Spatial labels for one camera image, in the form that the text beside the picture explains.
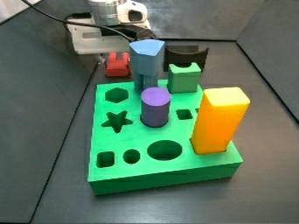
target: black cable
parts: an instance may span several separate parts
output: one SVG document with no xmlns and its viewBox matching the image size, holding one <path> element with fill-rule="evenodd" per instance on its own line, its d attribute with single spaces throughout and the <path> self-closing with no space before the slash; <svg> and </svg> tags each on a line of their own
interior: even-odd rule
<svg viewBox="0 0 299 224">
<path fill-rule="evenodd" d="M 63 20 L 68 21 L 70 18 L 91 18 L 91 14 L 90 14 L 90 12 L 72 13 Z M 71 32 L 68 26 L 66 24 L 63 24 L 63 25 L 64 25 L 67 32 Z"/>
<path fill-rule="evenodd" d="M 44 12 L 43 10 L 40 10 L 39 8 L 36 8 L 27 0 L 22 0 L 26 4 L 28 4 L 36 11 L 39 11 L 46 17 L 67 24 L 67 25 L 80 25 L 80 26 L 87 26 L 87 27 L 94 27 L 94 28 L 99 28 L 99 29 L 104 29 L 104 30 L 110 30 L 115 33 L 118 33 L 124 39 L 127 39 L 127 41 L 131 43 L 135 40 L 132 38 L 130 38 L 123 32 L 104 26 L 104 25 L 95 25 L 95 24 L 83 24 L 83 23 L 76 23 L 76 22 L 71 22 L 63 19 L 56 18 L 55 16 L 50 15 L 47 12 Z"/>
</svg>

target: orange rectangular prism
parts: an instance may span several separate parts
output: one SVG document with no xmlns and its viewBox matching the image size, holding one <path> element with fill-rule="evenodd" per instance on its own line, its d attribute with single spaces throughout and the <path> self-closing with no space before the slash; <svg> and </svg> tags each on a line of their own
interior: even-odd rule
<svg viewBox="0 0 299 224">
<path fill-rule="evenodd" d="M 250 104 L 239 87 L 206 89 L 191 135 L 198 155 L 223 152 L 238 130 Z"/>
</svg>

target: circular hole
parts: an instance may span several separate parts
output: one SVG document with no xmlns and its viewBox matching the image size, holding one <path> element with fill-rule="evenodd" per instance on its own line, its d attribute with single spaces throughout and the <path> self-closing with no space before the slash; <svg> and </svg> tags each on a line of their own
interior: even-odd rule
<svg viewBox="0 0 299 224">
<path fill-rule="evenodd" d="M 127 150 L 124 153 L 124 160 L 128 164 L 135 164 L 140 159 L 140 152 L 138 150 Z"/>
<path fill-rule="evenodd" d="M 151 158 L 168 161 L 178 158 L 183 153 L 183 147 L 171 140 L 163 140 L 152 143 L 147 148 Z"/>
</svg>

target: small square hole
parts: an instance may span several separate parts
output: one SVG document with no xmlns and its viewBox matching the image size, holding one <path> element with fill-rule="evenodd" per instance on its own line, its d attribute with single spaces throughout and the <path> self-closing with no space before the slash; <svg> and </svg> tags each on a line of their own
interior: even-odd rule
<svg viewBox="0 0 299 224">
<path fill-rule="evenodd" d="M 192 119 L 192 112 L 188 109 L 178 109 L 176 115 L 180 120 Z"/>
<path fill-rule="evenodd" d="M 115 164 L 115 152 L 106 151 L 98 154 L 98 168 L 110 167 Z"/>
</svg>

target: green block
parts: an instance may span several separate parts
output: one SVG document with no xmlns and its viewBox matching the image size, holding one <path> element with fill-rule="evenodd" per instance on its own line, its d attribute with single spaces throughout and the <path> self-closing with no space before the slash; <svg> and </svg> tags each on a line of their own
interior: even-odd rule
<svg viewBox="0 0 299 224">
<path fill-rule="evenodd" d="M 198 91 L 202 69 L 196 63 L 191 63 L 190 67 L 178 67 L 171 64 L 168 71 L 168 90 L 171 94 Z"/>
<path fill-rule="evenodd" d="M 159 87 L 167 88 L 167 80 L 159 80 Z M 128 92 L 119 103 L 106 100 L 106 92 L 115 88 Z M 134 82 L 98 85 L 88 164 L 88 182 L 96 195 L 234 175 L 243 160 L 232 142 L 223 153 L 194 153 L 190 138 L 200 101 L 199 86 L 195 93 L 174 94 L 170 121 L 154 129 L 140 121 L 140 94 Z"/>
</svg>

